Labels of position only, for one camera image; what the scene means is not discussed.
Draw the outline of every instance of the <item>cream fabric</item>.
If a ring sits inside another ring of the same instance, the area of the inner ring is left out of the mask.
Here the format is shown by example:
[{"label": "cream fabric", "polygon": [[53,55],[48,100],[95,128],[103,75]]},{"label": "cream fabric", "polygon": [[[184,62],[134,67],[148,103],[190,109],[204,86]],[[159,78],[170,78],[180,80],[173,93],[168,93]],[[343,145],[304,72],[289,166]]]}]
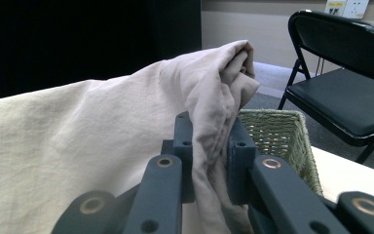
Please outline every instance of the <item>cream fabric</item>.
[{"label": "cream fabric", "polygon": [[139,183],[185,110],[194,126],[197,204],[185,206],[183,233],[250,232],[245,208],[227,197],[224,146],[258,88],[252,53],[238,41],[130,76],[0,99],[0,234],[50,233],[79,195],[118,196]]}]

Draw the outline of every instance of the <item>woven basket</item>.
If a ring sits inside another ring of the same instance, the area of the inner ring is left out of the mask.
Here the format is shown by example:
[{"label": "woven basket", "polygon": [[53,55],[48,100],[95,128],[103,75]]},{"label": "woven basket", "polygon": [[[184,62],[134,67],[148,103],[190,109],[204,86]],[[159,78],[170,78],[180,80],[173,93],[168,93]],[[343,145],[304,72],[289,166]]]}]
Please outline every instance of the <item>woven basket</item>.
[{"label": "woven basket", "polygon": [[262,154],[285,159],[314,192],[322,195],[305,116],[301,112],[243,109],[239,118]]}]

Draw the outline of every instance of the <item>white table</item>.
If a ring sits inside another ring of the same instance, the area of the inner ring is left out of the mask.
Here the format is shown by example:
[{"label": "white table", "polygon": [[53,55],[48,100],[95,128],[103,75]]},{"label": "white table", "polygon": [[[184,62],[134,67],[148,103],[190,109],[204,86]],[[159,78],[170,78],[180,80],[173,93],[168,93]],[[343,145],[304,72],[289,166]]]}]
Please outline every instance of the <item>white table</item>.
[{"label": "white table", "polygon": [[339,194],[360,191],[374,196],[374,170],[312,147],[323,196],[337,202]]}]

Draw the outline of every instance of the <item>carpet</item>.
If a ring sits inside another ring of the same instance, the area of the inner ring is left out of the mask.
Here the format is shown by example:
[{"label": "carpet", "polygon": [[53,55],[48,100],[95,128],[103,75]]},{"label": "carpet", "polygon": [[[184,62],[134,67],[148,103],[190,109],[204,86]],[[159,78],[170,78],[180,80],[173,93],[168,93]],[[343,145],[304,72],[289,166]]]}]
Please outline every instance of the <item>carpet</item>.
[{"label": "carpet", "polygon": [[[271,97],[261,94],[255,94],[250,102],[244,106],[244,109],[277,109],[279,106],[280,99],[277,97]],[[286,101],[284,108],[285,110],[298,110],[301,111],[290,101]],[[310,116],[306,116],[306,127],[309,132],[309,139],[311,145],[325,150],[327,152],[336,154],[340,157],[354,161],[356,157],[362,152],[364,147],[355,147],[346,144],[340,138],[329,132],[318,122],[313,120]],[[363,163],[363,166],[374,169],[374,152],[368,157]]]}]

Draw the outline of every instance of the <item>chair seat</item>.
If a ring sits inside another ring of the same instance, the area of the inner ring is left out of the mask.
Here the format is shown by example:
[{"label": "chair seat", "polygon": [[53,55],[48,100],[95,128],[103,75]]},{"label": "chair seat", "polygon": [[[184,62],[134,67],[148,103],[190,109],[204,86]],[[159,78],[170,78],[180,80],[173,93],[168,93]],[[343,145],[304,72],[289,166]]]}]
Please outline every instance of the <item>chair seat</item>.
[{"label": "chair seat", "polygon": [[286,97],[347,143],[365,145],[374,137],[372,79],[338,69],[287,87]]}]

